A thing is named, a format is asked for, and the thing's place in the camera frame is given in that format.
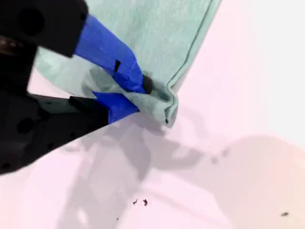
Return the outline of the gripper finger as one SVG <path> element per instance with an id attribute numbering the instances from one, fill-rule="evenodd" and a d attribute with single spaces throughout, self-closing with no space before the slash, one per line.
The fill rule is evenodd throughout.
<path id="1" fill-rule="evenodd" d="M 1 1 L 1 55 L 31 67 L 39 47 L 102 67 L 128 92 L 152 92 L 132 50 L 89 14 L 83 0 Z"/>
<path id="2" fill-rule="evenodd" d="M 115 93 L 96 98 L 9 96 L 9 170 L 26 167 L 50 151 L 139 111 Z"/>

